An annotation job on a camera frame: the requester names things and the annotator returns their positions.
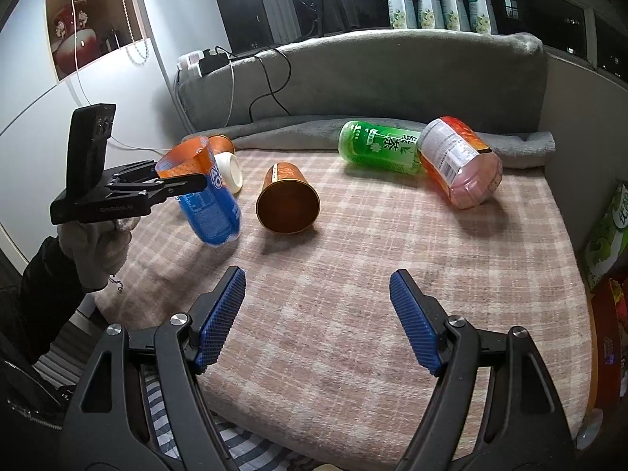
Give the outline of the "white gloved hand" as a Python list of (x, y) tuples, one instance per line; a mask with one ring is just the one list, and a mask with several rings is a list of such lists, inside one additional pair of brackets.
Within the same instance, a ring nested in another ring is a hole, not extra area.
[(79, 281), (87, 291), (103, 289), (122, 268), (138, 224), (139, 218), (131, 218), (57, 226), (61, 249), (75, 263)]

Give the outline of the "black sleeved forearm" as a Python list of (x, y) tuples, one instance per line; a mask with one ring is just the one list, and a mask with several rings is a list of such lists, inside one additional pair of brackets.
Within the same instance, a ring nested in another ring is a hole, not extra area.
[(35, 363), (50, 350), (86, 290), (60, 240), (46, 238), (19, 283), (1, 287), (1, 408), (56, 413), (67, 400)]

